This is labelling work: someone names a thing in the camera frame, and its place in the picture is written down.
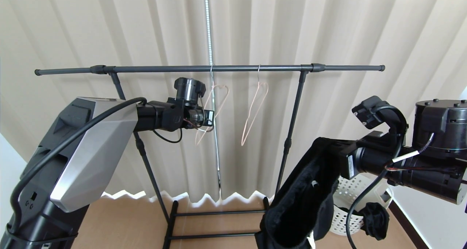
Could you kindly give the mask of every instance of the curtain fold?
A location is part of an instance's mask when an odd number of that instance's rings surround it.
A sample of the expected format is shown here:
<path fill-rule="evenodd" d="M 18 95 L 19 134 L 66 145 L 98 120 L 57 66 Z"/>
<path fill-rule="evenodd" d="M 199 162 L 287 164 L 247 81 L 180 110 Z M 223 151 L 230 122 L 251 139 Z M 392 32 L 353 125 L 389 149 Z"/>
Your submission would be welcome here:
<path fill-rule="evenodd" d="M 412 124 L 416 101 L 459 98 L 467 86 L 465 0 L 208 1 L 215 65 L 386 65 L 382 73 L 308 74 L 284 179 L 318 136 L 367 134 L 350 109 L 369 96 L 397 106 Z M 0 22 L 0 129 L 26 161 L 74 98 L 118 97 L 108 76 L 37 77 L 34 69 L 209 64 L 205 0 L 0 0 Z M 216 84 L 230 88 L 217 118 L 222 198 L 255 190 L 272 196 L 299 73 L 214 75 Z M 127 98 L 156 101 L 175 96 L 178 77 L 196 78 L 208 90 L 211 84 L 209 73 L 119 76 Z M 241 146 L 258 80 L 269 92 Z M 215 92 L 218 109 L 225 90 Z M 252 115 L 264 93 L 261 88 Z M 199 146 L 194 130 L 185 130 L 179 144 L 150 132 L 141 137 L 160 189 L 171 196 L 188 192 L 192 201 L 205 193 L 219 198 L 213 134 Z M 123 189 L 154 195 L 134 138 L 106 192 Z"/>

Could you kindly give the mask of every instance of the perforated plastic basket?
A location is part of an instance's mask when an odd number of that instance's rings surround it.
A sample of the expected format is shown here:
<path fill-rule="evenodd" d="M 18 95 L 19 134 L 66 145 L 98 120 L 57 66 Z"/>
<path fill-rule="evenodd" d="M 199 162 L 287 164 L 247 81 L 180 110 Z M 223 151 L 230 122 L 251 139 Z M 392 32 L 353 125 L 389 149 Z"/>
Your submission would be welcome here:
<path fill-rule="evenodd" d="M 339 207 L 349 209 L 352 203 L 357 199 L 358 195 L 361 194 L 371 183 L 372 179 L 364 176 L 364 174 L 358 174 L 351 180 L 339 178 L 339 186 L 337 191 L 334 193 L 334 218 L 332 219 L 332 225 L 330 231 L 340 236 L 346 235 L 346 219 L 347 212 L 343 211 Z M 378 202 L 385 209 L 389 207 L 392 202 L 392 191 L 387 187 L 387 183 L 380 183 L 367 194 L 362 201 L 355 207 L 355 211 L 363 209 L 367 202 Z M 363 216 L 352 215 L 350 217 L 350 234 L 354 234 L 360 230 L 363 226 Z"/>

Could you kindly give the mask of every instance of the white label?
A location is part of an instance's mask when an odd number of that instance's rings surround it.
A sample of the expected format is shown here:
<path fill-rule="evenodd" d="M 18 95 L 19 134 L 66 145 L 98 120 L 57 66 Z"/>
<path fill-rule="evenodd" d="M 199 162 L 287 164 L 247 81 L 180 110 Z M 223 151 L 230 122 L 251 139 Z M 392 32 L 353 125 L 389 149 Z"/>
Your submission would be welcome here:
<path fill-rule="evenodd" d="M 347 158 L 348 164 L 349 164 L 349 178 L 352 178 L 355 175 L 354 172 L 354 158 L 352 155 L 350 155 Z"/>

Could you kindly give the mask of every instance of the brown floor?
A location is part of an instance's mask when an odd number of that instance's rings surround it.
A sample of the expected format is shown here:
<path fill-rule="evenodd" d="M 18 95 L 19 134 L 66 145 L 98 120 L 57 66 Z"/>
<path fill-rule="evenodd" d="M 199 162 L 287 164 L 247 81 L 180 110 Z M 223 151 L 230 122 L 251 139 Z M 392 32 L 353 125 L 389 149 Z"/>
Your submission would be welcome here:
<path fill-rule="evenodd" d="M 164 198 L 164 200 L 170 212 L 170 199 Z M 252 198 L 248 204 L 233 199 L 228 204 L 218 207 L 210 200 L 206 200 L 202 206 L 196 208 L 188 202 L 188 198 L 179 200 L 179 203 L 179 213 L 262 209 L 262 201 L 259 197 Z M 257 231 L 261 217 L 261 214 L 190 216 L 188 219 L 180 217 L 175 223 L 174 235 Z M 147 198 L 137 200 L 129 197 L 121 197 L 117 200 L 102 198 L 90 206 L 73 249 L 162 248 L 166 228 L 167 224 L 157 202 L 150 202 Z M 366 236 L 364 231 L 357 232 L 353 238 L 359 249 L 415 249 L 409 236 L 391 212 L 386 239 L 377 241 Z M 316 245 L 318 249 L 350 248 L 345 236 L 333 233 L 328 233 L 324 239 L 317 241 Z M 173 241 L 170 248 L 255 249 L 256 243 L 252 236 L 206 238 Z"/>

